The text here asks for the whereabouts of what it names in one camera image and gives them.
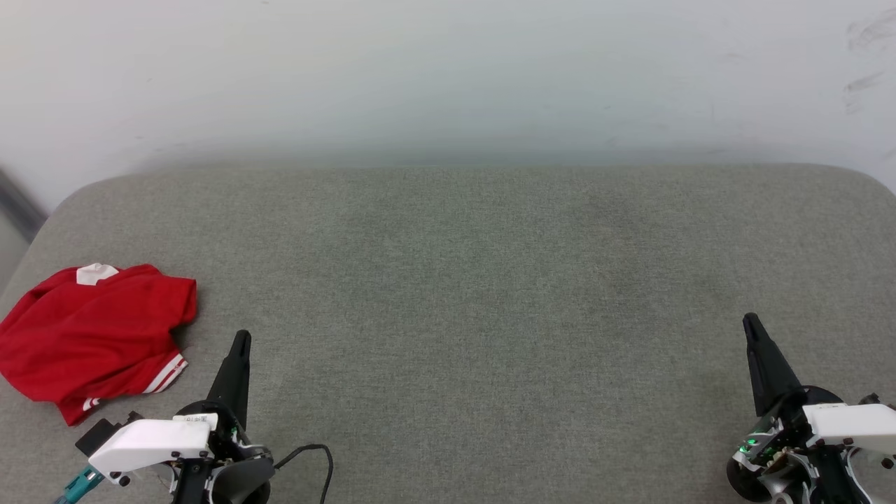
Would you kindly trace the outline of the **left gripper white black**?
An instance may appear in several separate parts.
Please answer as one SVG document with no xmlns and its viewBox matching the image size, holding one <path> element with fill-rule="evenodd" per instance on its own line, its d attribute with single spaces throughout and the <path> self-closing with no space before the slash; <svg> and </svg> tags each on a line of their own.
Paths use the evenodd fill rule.
<svg viewBox="0 0 896 504">
<path fill-rule="evenodd" d="M 266 503 L 275 468 L 271 450 L 249 440 L 251 334 L 238 330 L 207 400 L 169 420 L 131 414 L 124 423 L 98 421 L 87 433 L 87 463 L 125 486 L 152 468 L 167 480 L 174 503 Z"/>
</svg>

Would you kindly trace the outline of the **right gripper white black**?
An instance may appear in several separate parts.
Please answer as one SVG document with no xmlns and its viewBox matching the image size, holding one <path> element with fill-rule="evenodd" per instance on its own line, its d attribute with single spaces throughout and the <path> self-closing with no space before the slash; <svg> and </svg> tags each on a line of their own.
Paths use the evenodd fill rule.
<svg viewBox="0 0 896 504">
<path fill-rule="evenodd" d="M 727 462 L 727 481 L 755 503 L 886 503 L 860 479 L 867 456 L 894 469 L 892 405 L 871 393 L 858 405 L 803 387 L 756 313 L 743 316 L 758 422 Z"/>
</svg>

